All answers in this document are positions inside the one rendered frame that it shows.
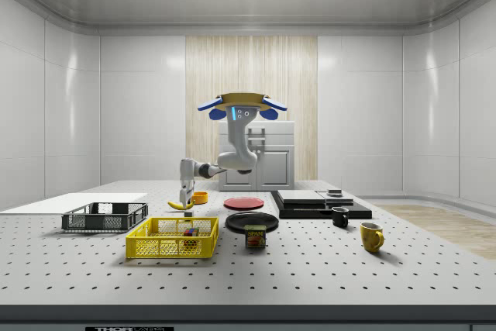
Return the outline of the dark grey basket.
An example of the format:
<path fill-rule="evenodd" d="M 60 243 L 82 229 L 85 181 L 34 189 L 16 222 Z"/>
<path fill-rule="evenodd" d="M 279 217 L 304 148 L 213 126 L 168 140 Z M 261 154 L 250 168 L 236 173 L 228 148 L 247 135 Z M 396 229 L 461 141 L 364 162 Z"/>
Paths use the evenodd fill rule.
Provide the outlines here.
<path fill-rule="evenodd" d="M 62 229 L 80 232 L 128 231 L 148 215 L 148 204 L 92 202 L 62 215 Z"/>

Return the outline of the drone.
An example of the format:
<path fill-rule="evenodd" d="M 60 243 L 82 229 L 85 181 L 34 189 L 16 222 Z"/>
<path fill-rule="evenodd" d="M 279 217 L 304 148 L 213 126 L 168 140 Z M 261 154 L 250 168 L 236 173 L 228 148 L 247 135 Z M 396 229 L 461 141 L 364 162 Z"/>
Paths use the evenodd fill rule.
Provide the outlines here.
<path fill-rule="evenodd" d="M 260 115 L 268 120 L 278 118 L 278 111 L 287 111 L 288 107 L 280 102 L 274 101 L 268 95 L 252 92 L 235 92 L 218 95 L 211 101 L 205 102 L 198 107 L 198 111 L 210 109 L 211 120 L 220 120 L 226 116 L 232 116 L 236 120 L 241 116 L 241 107 L 256 107 Z"/>

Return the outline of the black plate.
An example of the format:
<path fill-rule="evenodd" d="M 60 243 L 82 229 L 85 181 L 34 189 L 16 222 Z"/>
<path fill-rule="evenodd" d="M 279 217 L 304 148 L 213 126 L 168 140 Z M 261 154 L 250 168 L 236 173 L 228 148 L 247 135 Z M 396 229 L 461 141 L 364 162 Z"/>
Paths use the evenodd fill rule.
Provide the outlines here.
<path fill-rule="evenodd" d="M 236 233 L 244 233 L 247 225 L 264 225 L 267 232 L 278 227 L 279 220 L 273 215 L 262 212 L 240 212 L 226 218 L 226 226 Z"/>

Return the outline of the black mug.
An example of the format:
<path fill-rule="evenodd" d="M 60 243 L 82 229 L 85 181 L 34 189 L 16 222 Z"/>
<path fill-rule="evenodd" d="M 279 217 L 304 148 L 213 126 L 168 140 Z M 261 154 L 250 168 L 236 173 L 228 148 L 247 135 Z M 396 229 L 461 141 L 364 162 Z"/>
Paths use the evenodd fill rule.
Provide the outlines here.
<path fill-rule="evenodd" d="M 349 223 L 349 209 L 345 207 L 332 207 L 332 222 L 334 226 L 346 228 Z"/>

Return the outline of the puzzle cube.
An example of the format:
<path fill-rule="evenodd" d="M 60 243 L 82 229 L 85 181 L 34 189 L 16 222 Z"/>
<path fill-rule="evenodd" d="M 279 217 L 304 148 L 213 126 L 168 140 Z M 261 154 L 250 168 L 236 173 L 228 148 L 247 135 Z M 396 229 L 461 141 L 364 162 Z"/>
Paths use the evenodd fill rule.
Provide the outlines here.
<path fill-rule="evenodd" d="M 198 227 L 192 227 L 189 229 L 186 229 L 183 233 L 183 245 L 184 247 L 187 247 L 188 249 L 192 249 L 193 247 L 196 247 L 198 245 L 197 240 L 193 240 L 193 237 L 198 237 L 199 236 L 199 228 Z"/>

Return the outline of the white cabinet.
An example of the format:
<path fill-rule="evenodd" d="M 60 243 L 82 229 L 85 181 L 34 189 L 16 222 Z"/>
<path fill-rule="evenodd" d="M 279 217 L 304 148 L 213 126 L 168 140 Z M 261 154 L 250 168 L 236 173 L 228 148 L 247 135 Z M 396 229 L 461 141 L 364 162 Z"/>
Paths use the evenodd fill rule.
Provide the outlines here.
<path fill-rule="evenodd" d="M 293 121 L 253 121 L 245 129 L 247 145 L 257 155 L 249 174 L 219 174 L 221 191 L 273 191 L 292 189 L 295 183 Z"/>

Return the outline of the red plate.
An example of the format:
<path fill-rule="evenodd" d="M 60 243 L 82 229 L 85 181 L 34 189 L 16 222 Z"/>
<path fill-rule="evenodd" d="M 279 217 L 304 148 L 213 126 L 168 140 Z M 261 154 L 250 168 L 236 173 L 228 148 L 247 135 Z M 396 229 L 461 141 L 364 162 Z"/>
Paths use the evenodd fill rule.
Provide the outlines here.
<path fill-rule="evenodd" d="M 264 201 L 255 197 L 235 197 L 226 199 L 223 205 L 228 209 L 251 210 L 263 207 Z"/>

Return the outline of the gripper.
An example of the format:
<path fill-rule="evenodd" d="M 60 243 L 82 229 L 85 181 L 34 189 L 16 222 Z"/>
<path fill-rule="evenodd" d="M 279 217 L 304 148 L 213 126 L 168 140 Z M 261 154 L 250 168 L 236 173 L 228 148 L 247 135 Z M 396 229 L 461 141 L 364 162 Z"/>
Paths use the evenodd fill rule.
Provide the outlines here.
<path fill-rule="evenodd" d="M 194 194 L 194 186 L 184 186 L 180 190 L 180 203 L 183 208 L 192 208 L 194 201 L 192 200 Z"/>

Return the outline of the yellow mug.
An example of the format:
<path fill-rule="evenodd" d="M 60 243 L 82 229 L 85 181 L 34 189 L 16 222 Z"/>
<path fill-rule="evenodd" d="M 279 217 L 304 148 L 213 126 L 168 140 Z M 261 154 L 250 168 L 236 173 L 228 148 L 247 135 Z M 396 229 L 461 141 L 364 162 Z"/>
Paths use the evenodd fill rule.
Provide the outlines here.
<path fill-rule="evenodd" d="M 383 227 L 372 222 L 360 224 L 360 234 L 363 248 L 371 253 L 376 253 L 384 244 Z"/>

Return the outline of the yellow basket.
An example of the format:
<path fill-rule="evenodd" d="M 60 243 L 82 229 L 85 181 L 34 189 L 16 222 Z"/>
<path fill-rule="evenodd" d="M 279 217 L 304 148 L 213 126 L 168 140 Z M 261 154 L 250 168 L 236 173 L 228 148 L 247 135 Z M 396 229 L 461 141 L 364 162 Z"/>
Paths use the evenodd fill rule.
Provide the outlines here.
<path fill-rule="evenodd" d="M 198 227 L 198 245 L 183 245 L 186 229 Z M 126 235 L 128 258 L 209 258 L 219 236 L 216 217 L 150 217 Z"/>

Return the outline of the flat-sided can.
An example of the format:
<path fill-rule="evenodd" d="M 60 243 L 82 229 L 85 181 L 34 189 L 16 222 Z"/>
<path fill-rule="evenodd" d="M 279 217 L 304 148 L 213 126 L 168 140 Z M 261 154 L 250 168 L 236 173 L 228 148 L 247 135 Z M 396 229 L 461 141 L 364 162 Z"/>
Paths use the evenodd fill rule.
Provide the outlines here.
<path fill-rule="evenodd" d="M 244 231 L 247 248 L 264 248 L 267 245 L 265 225 L 245 225 Z"/>

